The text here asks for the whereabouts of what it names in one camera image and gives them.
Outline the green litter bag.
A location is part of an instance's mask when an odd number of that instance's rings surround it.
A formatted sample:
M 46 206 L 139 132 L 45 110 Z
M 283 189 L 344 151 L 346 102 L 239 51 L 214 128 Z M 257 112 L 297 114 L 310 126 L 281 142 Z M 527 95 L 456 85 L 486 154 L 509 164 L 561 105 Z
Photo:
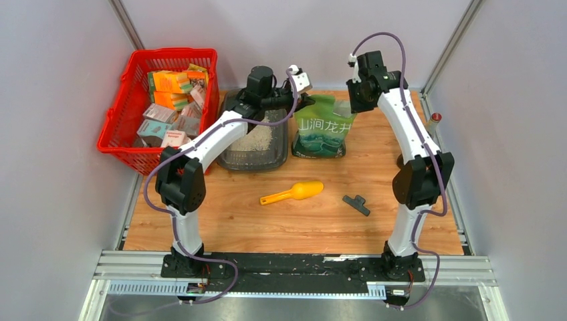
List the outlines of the green litter bag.
M 312 95 L 313 104 L 294 114 L 298 130 L 291 145 L 299 158 L 341 158 L 356 115 L 350 102 L 326 94 Z

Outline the black bag clip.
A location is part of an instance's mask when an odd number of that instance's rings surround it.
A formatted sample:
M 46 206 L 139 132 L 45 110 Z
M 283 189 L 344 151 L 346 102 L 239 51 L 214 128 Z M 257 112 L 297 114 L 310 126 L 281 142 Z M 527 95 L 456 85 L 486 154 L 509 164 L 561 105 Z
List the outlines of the black bag clip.
M 366 207 L 366 199 L 361 195 L 356 195 L 355 197 L 345 195 L 342 200 L 364 216 L 368 217 L 370 215 L 370 209 Z

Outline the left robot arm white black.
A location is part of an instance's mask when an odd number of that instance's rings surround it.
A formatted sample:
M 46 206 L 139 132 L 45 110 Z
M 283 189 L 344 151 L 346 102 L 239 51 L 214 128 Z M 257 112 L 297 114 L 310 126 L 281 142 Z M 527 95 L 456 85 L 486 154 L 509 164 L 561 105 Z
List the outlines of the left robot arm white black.
M 194 278 L 207 273 L 211 263 L 225 265 L 222 259 L 203 256 L 198 209 L 206 195 L 205 171 L 256 126 L 285 124 L 295 111 L 314 103 L 307 94 L 312 88 L 309 75 L 296 65 L 286 75 L 283 85 L 277 87 L 271 68 L 255 66 L 245 87 L 225 99 L 224 111 L 213 125 L 186 144 L 162 150 L 151 175 L 156 178 L 162 211 L 171 217 L 174 235 L 171 252 L 163 259 L 162 277 Z

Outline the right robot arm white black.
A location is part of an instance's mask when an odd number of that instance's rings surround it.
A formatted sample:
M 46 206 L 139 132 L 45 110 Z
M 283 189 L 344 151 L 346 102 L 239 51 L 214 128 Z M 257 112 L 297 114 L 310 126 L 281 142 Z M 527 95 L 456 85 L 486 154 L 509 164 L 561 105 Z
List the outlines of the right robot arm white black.
M 417 247 L 423 223 L 438 199 L 445 202 L 445 186 L 455 159 L 431 138 L 411 101 L 402 71 L 389 71 L 380 51 L 350 54 L 353 69 L 347 81 L 353 113 L 378 108 L 386 117 L 401 149 L 403 163 L 392 180 L 399 207 L 394 230 L 384 245 L 381 270 L 390 280 L 409 275 L 418 267 Z

